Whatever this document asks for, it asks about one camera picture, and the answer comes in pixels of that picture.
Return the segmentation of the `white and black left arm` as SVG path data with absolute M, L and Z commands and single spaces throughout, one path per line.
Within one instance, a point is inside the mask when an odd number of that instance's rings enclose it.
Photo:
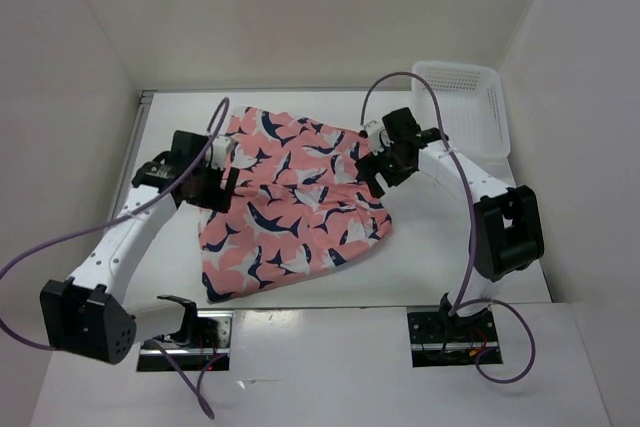
M 175 132 L 170 150 L 135 174 L 119 216 L 89 257 L 64 281 L 48 281 L 40 304 L 49 344 L 109 364 L 153 338 L 185 347 L 200 332 L 195 302 L 160 295 L 125 308 L 130 281 L 153 240 L 183 203 L 227 212 L 239 175 L 225 166 L 234 148 L 226 136 Z

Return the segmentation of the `pink shark print shorts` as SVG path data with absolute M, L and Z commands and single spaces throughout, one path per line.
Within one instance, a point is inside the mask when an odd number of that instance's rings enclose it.
M 391 233 L 391 215 L 357 178 L 371 151 L 357 132 L 245 107 L 226 134 L 239 172 L 231 206 L 203 213 L 198 230 L 208 302 L 333 273 Z

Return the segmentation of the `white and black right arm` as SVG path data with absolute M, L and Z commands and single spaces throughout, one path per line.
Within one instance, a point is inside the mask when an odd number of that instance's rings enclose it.
M 438 317 L 446 338 L 464 338 L 504 278 L 527 269 L 544 253 L 534 191 L 491 176 L 456 151 L 440 129 L 422 129 L 407 107 L 362 125 L 359 135 L 371 152 L 356 161 L 358 178 L 374 197 L 421 173 L 468 208 L 468 264 L 460 286 L 442 297 Z

